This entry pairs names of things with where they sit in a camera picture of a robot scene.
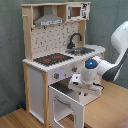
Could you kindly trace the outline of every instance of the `sink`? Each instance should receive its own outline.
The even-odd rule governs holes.
[[[77,47],[77,48],[68,49],[65,51],[65,53],[72,54],[75,56],[82,56],[91,52],[95,52],[95,50],[91,48],[85,48],[85,47]]]

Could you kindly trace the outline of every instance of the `stovetop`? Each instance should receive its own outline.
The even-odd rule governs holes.
[[[50,66],[54,64],[58,64],[67,60],[73,59],[73,57],[61,54],[61,53],[54,53],[47,56],[43,56],[40,58],[34,59],[34,62],[42,64],[44,66]]]

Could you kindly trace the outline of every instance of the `white robot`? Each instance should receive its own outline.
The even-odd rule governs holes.
[[[120,69],[128,54],[128,21],[120,25],[111,36],[112,45],[119,52],[115,64],[111,64],[100,57],[95,56],[85,61],[80,74],[74,74],[69,82],[69,89],[92,94],[101,95],[102,86],[93,84],[96,75],[111,82],[117,79]]]

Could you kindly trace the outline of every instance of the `wooden play kitchen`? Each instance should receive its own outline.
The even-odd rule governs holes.
[[[103,56],[100,46],[85,46],[86,20],[90,2],[23,4],[25,43],[24,80],[26,108],[35,118],[53,128],[59,120],[75,113],[75,128],[83,128],[84,106],[98,96],[68,89],[74,73],[80,73],[88,58]],[[83,50],[82,55],[73,52]],[[95,83],[100,83],[97,76]]]

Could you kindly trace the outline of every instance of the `backsplash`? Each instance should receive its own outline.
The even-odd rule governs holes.
[[[78,33],[79,22],[64,23],[46,27],[35,27],[32,32],[33,58],[65,51],[73,33]],[[78,36],[73,38],[78,46]]]

